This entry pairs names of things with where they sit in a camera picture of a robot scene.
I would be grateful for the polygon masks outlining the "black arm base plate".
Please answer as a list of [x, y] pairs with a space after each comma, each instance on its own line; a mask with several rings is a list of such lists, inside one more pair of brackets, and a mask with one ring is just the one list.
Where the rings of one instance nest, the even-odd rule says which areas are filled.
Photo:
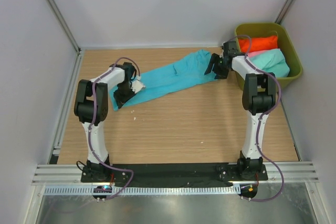
[[127, 170], [134, 172], [133, 182], [158, 183], [183, 181], [187, 178], [199, 177], [203, 181], [240, 181], [259, 179], [267, 181], [265, 165], [258, 169], [241, 170], [234, 163], [176, 163], [176, 164], [115, 164], [113, 170], [103, 165], [86, 165], [82, 170], [81, 182], [108, 182], [111, 177], [116, 183], [126, 181]]

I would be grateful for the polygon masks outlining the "blue t shirt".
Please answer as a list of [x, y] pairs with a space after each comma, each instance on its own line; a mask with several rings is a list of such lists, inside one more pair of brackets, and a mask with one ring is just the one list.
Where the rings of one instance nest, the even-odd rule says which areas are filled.
[[209, 51], [198, 50], [179, 61], [142, 73], [141, 82], [145, 88], [126, 102], [125, 106], [148, 102], [169, 93], [214, 81], [214, 73], [204, 74], [211, 55]]

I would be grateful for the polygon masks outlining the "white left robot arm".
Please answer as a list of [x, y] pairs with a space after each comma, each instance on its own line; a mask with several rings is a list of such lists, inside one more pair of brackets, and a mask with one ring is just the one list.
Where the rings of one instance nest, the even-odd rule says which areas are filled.
[[91, 80], [82, 79], [77, 86], [74, 114], [84, 128], [88, 157], [80, 169], [81, 181], [107, 182], [112, 175], [109, 154], [104, 138], [104, 121], [109, 111], [109, 92], [113, 88], [117, 108], [133, 98], [140, 90], [136, 87], [137, 69], [130, 62], [113, 64], [106, 72]]

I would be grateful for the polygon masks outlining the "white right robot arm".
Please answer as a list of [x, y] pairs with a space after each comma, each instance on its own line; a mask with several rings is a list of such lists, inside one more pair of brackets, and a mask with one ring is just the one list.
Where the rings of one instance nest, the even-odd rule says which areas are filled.
[[226, 79], [233, 70], [244, 79], [242, 105], [247, 112], [246, 137], [235, 164], [219, 167], [220, 179], [225, 182], [267, 179], [262, 142], [269, 110], [276, 105], [276, 80], [258, 69], [238, 50], [235, 41], [222, 45], [221, 54], [212, 54], [205, 75], [215, 73], [215, 79]]

